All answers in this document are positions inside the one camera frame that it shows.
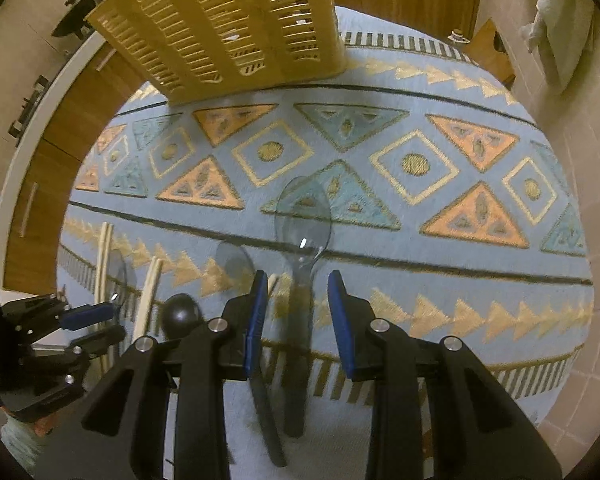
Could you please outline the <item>person's left hand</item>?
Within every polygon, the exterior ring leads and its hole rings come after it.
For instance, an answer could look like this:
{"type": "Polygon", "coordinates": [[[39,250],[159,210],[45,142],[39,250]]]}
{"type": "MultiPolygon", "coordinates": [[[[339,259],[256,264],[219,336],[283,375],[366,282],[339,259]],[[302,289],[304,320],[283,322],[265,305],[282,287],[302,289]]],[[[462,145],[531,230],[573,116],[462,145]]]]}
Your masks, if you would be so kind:
{"type": "Polygon", "coordinates": [[[7,416],[9,422],[13,422],[18,427],[32,431],[37,437],[45,437],[51,434],[59,422],[59,413],[55,412],[50,415],[39,418],[35,422],[23,422],[17,418],[12,412],[4,408],[3,412],[7,416]]]}

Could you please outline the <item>light green sleeve forearm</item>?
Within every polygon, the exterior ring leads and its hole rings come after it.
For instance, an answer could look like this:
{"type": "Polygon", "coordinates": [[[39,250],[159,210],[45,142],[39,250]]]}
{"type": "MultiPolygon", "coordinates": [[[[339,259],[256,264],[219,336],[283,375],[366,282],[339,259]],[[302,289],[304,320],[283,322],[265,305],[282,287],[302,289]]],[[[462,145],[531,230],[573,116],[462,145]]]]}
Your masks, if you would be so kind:
{"type": "Polygon", "coordinates": [[[46,445],[45,438],[38,436],[32,425],[8,416],[1,428],[1,441],[12,457],[33,477],[36,462],[46,445]]]}

